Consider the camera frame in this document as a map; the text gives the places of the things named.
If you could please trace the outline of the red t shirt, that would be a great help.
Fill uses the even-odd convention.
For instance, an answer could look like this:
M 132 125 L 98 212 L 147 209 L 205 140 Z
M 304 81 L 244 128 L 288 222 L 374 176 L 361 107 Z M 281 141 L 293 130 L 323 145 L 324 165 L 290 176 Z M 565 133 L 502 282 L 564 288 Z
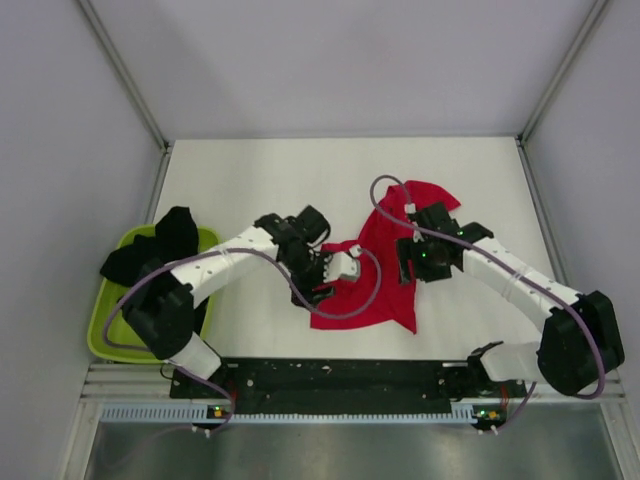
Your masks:
M 380 207 L 397 219 L 406 220 L 406 197 L 410 196 L 418 209 L 435 203 L 443 203 L 453 211 L 460 202 L 444 188 L 422 181 L 410 180 L 402 187 L 392 185 L 379 201 Z M 316 330 L 351 330 L 377 325 L 393 320 L 411 333 L 417 332 L 415 313 L 416 282 L 402 285 L 395 242 L 410 236 L 412 231 L 397 225 L 374 210 L 358 237 L 341 243 L 326 243 L 321 249 L 327 252 L 348 251 L 354 245 L 369 250 L 379 261 L 382 272 L 380 289 L 369 307 L 362 313 L 343 320 L 329 319 L 313 313 L 310 327 Z M 318 309 L 330 314 L 345 314 L 361 307 L 369 299 L 376 284 L 376 268 L 368 256 L 361 258 L 361 276 L 356 282 L 337 280 L 332 283 L 335 294 L 322 301 Z

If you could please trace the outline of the black t shirt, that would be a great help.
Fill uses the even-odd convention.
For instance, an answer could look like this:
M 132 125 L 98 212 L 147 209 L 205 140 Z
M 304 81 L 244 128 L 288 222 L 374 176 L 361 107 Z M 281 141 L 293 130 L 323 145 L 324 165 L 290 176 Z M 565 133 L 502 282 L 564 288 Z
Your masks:
M 117 302 L 104 327 L 107 331 L 118 311 L 146 346 L 159 358 L 185 344 L 197 334 L 197 306 L 189 293 L 171 274 L 199 253 L 199 234 L 191 210 L 174 206 L 155 224 L 155 236 L 138 235 L 132 244 L 117 247 L 100 267 L 100 275 L 129 290 Z

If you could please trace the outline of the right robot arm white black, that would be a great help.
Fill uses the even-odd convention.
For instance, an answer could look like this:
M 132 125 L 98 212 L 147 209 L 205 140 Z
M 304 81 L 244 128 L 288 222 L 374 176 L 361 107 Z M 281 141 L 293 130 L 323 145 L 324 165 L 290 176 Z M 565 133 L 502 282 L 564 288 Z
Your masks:
M 466 372 L 474 393 L 487 396 L 503 381 L 523 380 L 581 397 L 624 363 L 614 306 L 604 293 L 581 293 L 548 278 L 483 225 L 459 225 L 442 203 L 404 210 L 412 232 L 396 242 L 400 283 L 447 280 L 459 270 L 516 307 L 540 334 L 534 341 L 493 341 L 475 349 Z

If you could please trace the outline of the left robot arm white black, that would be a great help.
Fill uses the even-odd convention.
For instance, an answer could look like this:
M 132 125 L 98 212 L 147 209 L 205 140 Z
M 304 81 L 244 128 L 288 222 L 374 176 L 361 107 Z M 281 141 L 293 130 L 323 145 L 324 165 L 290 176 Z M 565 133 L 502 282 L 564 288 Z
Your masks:
M 122 316 L 156 359 L 190 374 L 203 395 L 216 396 L 226 387 L 227 374 L 221 357 L 194 330 L 195 309 L 263 263 L 289 278 L 293 304 L 318 306 L 334 293 L 326 284 L 330 256 L 314 249 L 329 233 L 329 222 L 312 206 L 286 218 L 264 215 L 201 254 L 145 265 L 123 298 Z

